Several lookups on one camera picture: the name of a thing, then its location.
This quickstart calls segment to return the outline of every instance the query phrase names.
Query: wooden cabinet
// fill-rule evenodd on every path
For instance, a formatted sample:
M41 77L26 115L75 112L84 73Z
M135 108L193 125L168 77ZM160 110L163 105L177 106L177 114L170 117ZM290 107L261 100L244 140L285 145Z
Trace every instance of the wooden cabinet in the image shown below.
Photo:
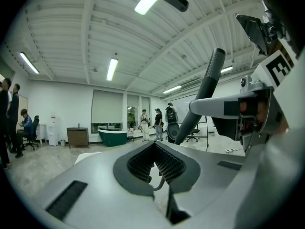
M88 146L89 133L88 128L67 128L69 147L71 146Z

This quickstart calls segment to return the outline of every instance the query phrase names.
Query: ceiling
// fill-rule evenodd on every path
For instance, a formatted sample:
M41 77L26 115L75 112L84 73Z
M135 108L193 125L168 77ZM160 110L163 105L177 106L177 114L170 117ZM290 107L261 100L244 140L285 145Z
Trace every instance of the ceiling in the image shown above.
M262 16L260 0L188 0L179 12L163 0L142 16L140 0L28 0L1 47L33 80L110 87L164 96L163 91L201 78L213 48L227 53L234 75L263 59L235 19ZM25 52L40 71L24 64ZM106 81L111 58L119 60Z

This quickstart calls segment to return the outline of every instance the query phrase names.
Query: black office chair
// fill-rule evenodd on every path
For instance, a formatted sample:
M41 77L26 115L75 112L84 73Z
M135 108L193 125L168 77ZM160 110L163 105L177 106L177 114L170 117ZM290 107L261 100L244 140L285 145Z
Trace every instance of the black office chair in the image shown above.
M37 115L34 117L34 121L33 121L34 133L33 133L33 135L29 135L29 136L25 137L27 139L28 143L25 143L24 147L31 146L32 149L35 150L34 145L36 145L37 147L39 146L38 144L34 143L34 141L37 138L36 129L37 129L38 124L39 124L39 116Z
M199 139L199 138L194 137L194 134L195 134L195 133L198 133L198 132L200 132L199 129L194 129L194 130L192 131L191 136L189 137L189 139L186 140L186 142L188 142L190 139L195 139L196 142L198 142L198 139Z

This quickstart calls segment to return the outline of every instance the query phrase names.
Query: concrete floor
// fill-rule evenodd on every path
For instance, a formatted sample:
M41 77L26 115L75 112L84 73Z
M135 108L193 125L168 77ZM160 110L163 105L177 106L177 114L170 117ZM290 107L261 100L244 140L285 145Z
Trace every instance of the concrete floor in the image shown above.
M141 139L136 139L135 142L141 142ZM229 155L242 155L244 151L239 142L223 136L209 136L209 147L207 149L207 139L200 138L199 142L195 140L185 141L182 146L195 148L202 151L225 153L228 149L235 150ZM9 154L10 166L6 171L15 186L19 186L25 194L33 197L40 189L42 189L50 180L64 172L74 165L77 157L83 153L103 152L114 148L109 148L103 144L90 145L89 148L71 148L52 147L44 145L32 151L27 147L23 152L24 156L16 159L14 155Z

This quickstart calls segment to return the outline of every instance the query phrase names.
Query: seated person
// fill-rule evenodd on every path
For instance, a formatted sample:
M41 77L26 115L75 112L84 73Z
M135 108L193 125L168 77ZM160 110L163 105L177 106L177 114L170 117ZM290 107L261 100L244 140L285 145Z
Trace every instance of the seated person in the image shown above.
M23 138L27 138L34 135L34 125L31 117L29 117L28 115L28 111L26 109L22 109L20 114L24 118L24 121L22 121L19 125L23 126L24 130L17 131L18 148L17 155L15 156L16 158L20 158L23 156L23 153L21 151L24 150Z

